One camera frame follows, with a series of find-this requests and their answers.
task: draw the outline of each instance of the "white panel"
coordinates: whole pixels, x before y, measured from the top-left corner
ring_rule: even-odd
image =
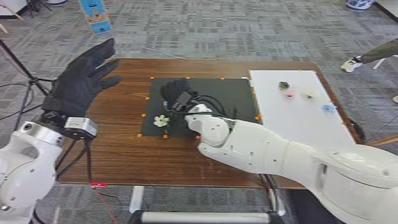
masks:
[[[377,0],[382,7],[389,10],[393,15],[398,17],[398,0]]]
[[[322,109],[330,98],[314,71],[252,70],[250,77],[265,127],[304,144],[352,145],[339,113]],[[290,83],[288,90],[281,90],[279,82]],[[290,92],[295,94],[291,98],[286,97]],[[304,96],[306,92],[313,92],[313,99]]]
[[[0,5],[5,5],[18,12],[27,6],[27,0],[0,0]],[[3,7],[0,7],[0,16],[12,16],[11,11]]]

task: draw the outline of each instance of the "metal pole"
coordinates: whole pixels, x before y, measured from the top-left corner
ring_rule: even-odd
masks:
[[[21,68],[21,71],[23,71],[25,74],[27,74],[27,77],[28,77],[30,81],[34,82],[34,85],[37,86],[37,88],[39,88],[39,90],[41,90],[41,92],[43,92],[43,94],[44,94],[44,96],[46,96],[46,95],[48,95],[46,89],[44,89],[44,87],[41,86],[41,83],[37,82],[37,78],[34,77],[34,75],[32,75],[30,72],[28,72],[28,69],[27,69],[25,65],[21,64],[21,61],[19,61],[19,59],[18,59],[18,57],[16,57],[16,55],[14,55],[14,53],[12,53],[12,51],[11,51],[9,47],[7,47],[7,45],[5,45],[2,39],[0,39],[0,46],[2,46],[3,51],[7,52],[11,58],[12,58],[14,62],[16,62],[18,67]]]
[[[266,213],[144,212],[142,223],[270,223]]]

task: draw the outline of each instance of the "floor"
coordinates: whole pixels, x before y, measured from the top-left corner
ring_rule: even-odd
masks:
[[[80,52],[110,37],[117,40],[117,57],[311,61],[323,71],[348,116],[364,128],[366,141],[396,134],[398,104],[391,97],[398,95],[398,59],[387,59],[378,70],[371,66],[362,66],[352,74],[339,70],[343,61],[398,37],[398,24],[375,7],[364,12],[350,11],[343,0],[105,0],[105,5],[114,27],[112,33],[99,36],[91,34],[76,1],[53,11],[43,9],[34,18],[27,13],[25,21],[2,21],[11,34],[0,33],[0,38],[34,75],[55,78]],[[2,84],[25,82],[2,53]],[[19,109],[23,93],[21,86],[0,88],[0,116]],[[35,91],[32,105],[41,101]],[[27,114],[25,120],[37,114],[39,110]],[[12,124],[14,117],[0,120],[0,145],[7,144]],[[384,149],[398,154],[396,144]],[[48,210],[53,216],[43,214],[53,223],[105,223],[107,213],[87,190],[82,186],[55,187],[39,207],[44,213],[43,208],[55,209],[55,202],[62,202],[60,212]],[[108,191],[124,197],[124,217],[131,188],[112,187]],[[247,196],[261,194],[252,190],[194,189],[197,207],[188,205],[183,195],[174,195],[176,191],[190,195],[190,190],[151,188],[151,191],[147,200],[176,199],[163,204],[154,200],[153,209],[202,207],[197,202],[202,197],[222,197],[227,200],[222,208],[263,209],[258,198]],[[229,198],[234,194],[247,199],[238,201],[242,204],[236,202],[240,205]]]

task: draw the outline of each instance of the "small object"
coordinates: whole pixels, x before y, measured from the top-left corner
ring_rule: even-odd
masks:
[[[160,115],[160,116],[154,117],[153,124],[162,128],[163,126],[167,126],[169,120],[170,119],[165,117],[165,115]]]
[[[69,117],[64,125],[67,137],[73,139],[94,139],[98,124],[87,117]]]
[[[313,99],[316,97],[313,89],[304,89],[302,95],[306,96],[307,99]]]
[[[323,106],[322,106],[322,110],[325,111],[325,112],[336,112],[336,109],[338,109],[338,107],[332,105],[332,104],[325,104]]]
[[[91,183],[91,188],[92,188],[92,189],[96,189],[96,188],[107,188],[107,183],[92,182],[92,183]]]
[[[279,82],[279,88],[284,90],[290,88],[288,82]]]
[[[293,98],[295,97],[295,93],[293,92],[286,93],[286,97]]]
[[[361,56],[357,56],[341,65],[341,70],[350,73],[353,72],[355,68],[359,68],[361,66],[362,66],[362,60],[361,60]]]

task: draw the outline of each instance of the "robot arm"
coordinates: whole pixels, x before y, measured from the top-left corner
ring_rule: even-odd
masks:
[[[44,98],[44,113],[25,122],[0,149],[0,223],[30,222],[35,202],[55,183],[53,164],[66,137],[85,140],[96,136],[96,125],[85,118],[85,111],[96,95],[121,81],[117,76],[101,80],[117,67],[117,61],[105,63],[114,52],[110,39],[69,63]]]
[[[199,151],[249,173],[295,180],[346,224],[393,224],[398,220],[398,157],[364,146],[307,146],[263,125],[215,117],[199,104],[185,116],[201,134]]]
[[[34,122],[25,122],[0,149],[0,218],[28,223],[37,200],[55,183],[53,163],[62,152],[64,136]]]

